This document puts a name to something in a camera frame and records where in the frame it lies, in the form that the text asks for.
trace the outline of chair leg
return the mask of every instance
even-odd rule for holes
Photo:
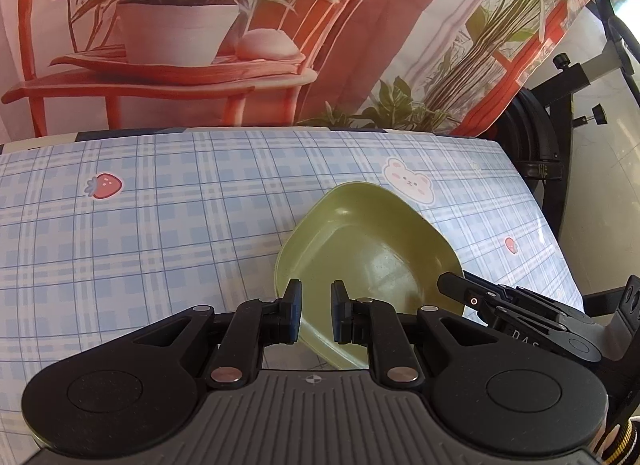
[[[122,128],[122,116],[120,115],[120,98],[118,96],[105,96],[107,106],[107,123],[110,129]]]
[[[293,125],[293,121],[296,119],[296,106],[298,105],[298,95],[300,95],[301,89],[301,86],[296,86],[285,90],[282,103],[282,125]]]
[[[44,115],[44,98],[33,97],[29,99],[31,108],[31,120],[33,121],[33,132],[36,138],[47,136],[47,120]]]
[[[223,127],[240,127],[242,116],[244,115],[244,103],[246,95],[228,96],[225,102],[225,109],[222,111]]]

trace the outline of white flower pot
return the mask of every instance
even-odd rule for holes
[[[236,5],[119,4],[118,16],[132,64],[208,66],[238,17]]]

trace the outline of black round pad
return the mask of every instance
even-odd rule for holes
[[[553,378],[530,369],[498,373],[486,384],[486,392],[495,403],[516,413],[541,413],[560,400],[562,389]]]
[[[24,390],[25,421],[59,453],[130,455],[175,434],[195,409],[196,384],[177,360],[166,358],[166,348],[127,355],[107,346],[43,369]]]
[[[142,382],[123,371],[110,369],[87,373],[69,385],[73,405],[88,413],[115,413],[142,395]]]
[[[437,376],[432,405],[462,440],[491,453],[540,457],[590,442],[607,393],[588,369],[517,344],[474,346]]]
[[[587,346],[587,344],[585,344],[584,342],[578,339],[569,339],[569,344],[571,344],[571,346],[576,348],[579,352],[582,352],[582,353],[589,352],[589,347]]]

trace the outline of blue plaid tablecloth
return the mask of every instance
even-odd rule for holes
[[[390,158],[430,179],[433,203],[404,199],[465,270],[582,307],[538,205],[489,141],[249,128],[1,155],[0,461],[36,449],[20,395],[44,366],[194,304],[232,311],[274,297],[276,255],[296,223],[343,182],[396,191],[383,175]],[[87,196],[102,173],[122,190]],[[265,356],[271,367],[324,366],[298,345]]]

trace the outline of strawberry print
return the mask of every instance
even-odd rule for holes
[[[507,247],[507,250],[511,252],[511,254],[515,255],[518,253],[518,248],[513,238],[506,238],[504,240],[504,245]]]
[[[86,183],[84,192],[90,198],[104,200],[117,194],[122,189],[122,181],[113,174],[103,172],[91,178]]]

